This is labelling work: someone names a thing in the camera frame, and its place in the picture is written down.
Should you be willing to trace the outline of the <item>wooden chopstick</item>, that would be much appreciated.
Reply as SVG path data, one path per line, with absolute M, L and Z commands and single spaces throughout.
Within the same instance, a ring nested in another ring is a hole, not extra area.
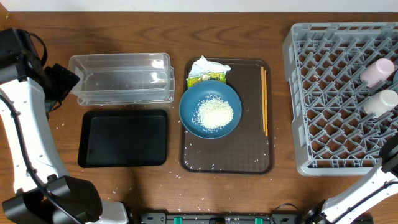
M 264 70 L 264 108 L 265 108 L 265 135 L 268 136 L 267 73 L 265 70 Z
M 261 93 L 262 93 L 262 126 L 263 131 L 266 131 L 266 117 L 265 117 L 265 100 L 264 100 L 264 67 L 261 67 Z

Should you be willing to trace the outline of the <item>pink cup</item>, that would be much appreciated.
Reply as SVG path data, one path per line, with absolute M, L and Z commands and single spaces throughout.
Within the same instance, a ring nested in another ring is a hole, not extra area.
M 368 88 L 372 88 L 383 80 L 387 78 L 394 71 L 394 63 L 386 58 L 381 58 L 370 66 L 368 66 L 362 74 L 360 74 L 360 79 L 362 82 L 367 83 Z

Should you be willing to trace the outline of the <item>white cup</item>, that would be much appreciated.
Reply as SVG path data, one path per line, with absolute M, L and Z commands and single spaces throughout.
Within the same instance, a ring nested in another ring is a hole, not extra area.
M 364 104 L 366 114 L 378 118 L 394 109 L 398 104 L 398 96 L 394 90 L 383 90 L 371 96 Z

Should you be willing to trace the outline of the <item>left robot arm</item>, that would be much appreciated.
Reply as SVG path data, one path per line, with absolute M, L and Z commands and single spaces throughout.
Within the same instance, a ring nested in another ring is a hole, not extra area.
M 128 223 L 124 204 L 101 199 L 95 186 L 71 177 L 60 159 L 48 115 L 59 108 L 77 75 L 34 47 L 36 35 L 1 32 L 1 119 L 14 166 L 15 195 L 2 203 L 14 223 Z

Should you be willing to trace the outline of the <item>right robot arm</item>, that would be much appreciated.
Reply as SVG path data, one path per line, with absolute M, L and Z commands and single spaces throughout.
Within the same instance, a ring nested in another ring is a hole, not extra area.
M 322 201 L 299 223 L 352 223 L 358 216 L 397 193 L 397 135 L 379 151 L 379 161 L 357 183 Z

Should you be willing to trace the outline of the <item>grey dishwasher rack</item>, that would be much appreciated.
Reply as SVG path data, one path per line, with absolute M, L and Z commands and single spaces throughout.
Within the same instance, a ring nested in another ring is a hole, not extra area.
M 282 45 L 292 100 L 296 168 L 304 176 L 368 173 L 397 133 L 397 110 L 381 117 L 363 106 L 391 78 L 369 88 L 361 73 L 375 61 L 397 60 L 395 22 L 297 23 Z

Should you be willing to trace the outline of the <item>clear plastic bin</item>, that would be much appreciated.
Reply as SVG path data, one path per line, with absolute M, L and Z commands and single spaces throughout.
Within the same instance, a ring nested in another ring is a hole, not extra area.
M 174 68 L 167 53 L 74 55 L 68 69 L 80 78 L 71 93 L 83 106 L 174 100 Z

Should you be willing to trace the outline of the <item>black tray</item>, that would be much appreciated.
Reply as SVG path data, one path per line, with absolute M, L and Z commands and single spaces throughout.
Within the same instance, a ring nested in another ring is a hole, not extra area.
M 167 158 L 167 112 L 92 110 L 83 116 L 82 168 L 161 166 Z

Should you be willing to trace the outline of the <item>crumpled white green wrapper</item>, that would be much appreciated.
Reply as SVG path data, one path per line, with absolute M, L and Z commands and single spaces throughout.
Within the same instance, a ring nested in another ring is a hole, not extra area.
M 194 61 L 192 64 L 188 73 L 187 88 L 208 80 L 226 83 L 226 74 L 230 70 L 231 67 L 229 65 L 209 61 L 202 55 L 201 58 Z

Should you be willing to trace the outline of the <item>dark blue plate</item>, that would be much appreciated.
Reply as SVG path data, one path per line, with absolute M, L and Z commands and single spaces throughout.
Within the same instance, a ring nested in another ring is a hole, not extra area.
M 219 81 L 203 81 L 187 89 L 179 104 L 180 121 L 193 135 L 218 139 L 240 122 L 242 104 L 236 91 Z

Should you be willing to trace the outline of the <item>pile of white rice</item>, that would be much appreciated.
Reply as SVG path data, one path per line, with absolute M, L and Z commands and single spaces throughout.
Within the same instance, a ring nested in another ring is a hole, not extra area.
M 223 129 L 233 119 L 234 111 L 228 101 L 220 96 L 206 95 L 199 100 L 193 112 L 192 122 L 205 132 Z

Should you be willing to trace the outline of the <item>brown serving tray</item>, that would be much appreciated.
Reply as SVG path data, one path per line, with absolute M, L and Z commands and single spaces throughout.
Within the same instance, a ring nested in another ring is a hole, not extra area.
M 180 100 L 183 124 L 180 162 L 189 172 L 219 174 L 266 174 L 274 165 L 271 107 L 263 107 L 262 79 L 269 67 L 262 60 L 219 58 L 230 66 L 226 82 L 205 82 L 186 88 Z M 229 124 L 205 129 L 196 119 L 199 104 L 210 97 L 229 103 L 234 115 Z

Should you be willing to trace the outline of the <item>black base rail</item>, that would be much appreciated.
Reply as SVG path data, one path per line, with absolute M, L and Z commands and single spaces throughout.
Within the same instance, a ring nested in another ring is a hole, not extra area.
M 269 215 L 200 215 L 145 213 L 139 217 L 139 224 L 295 224 L 299 219 L 295 214 Z

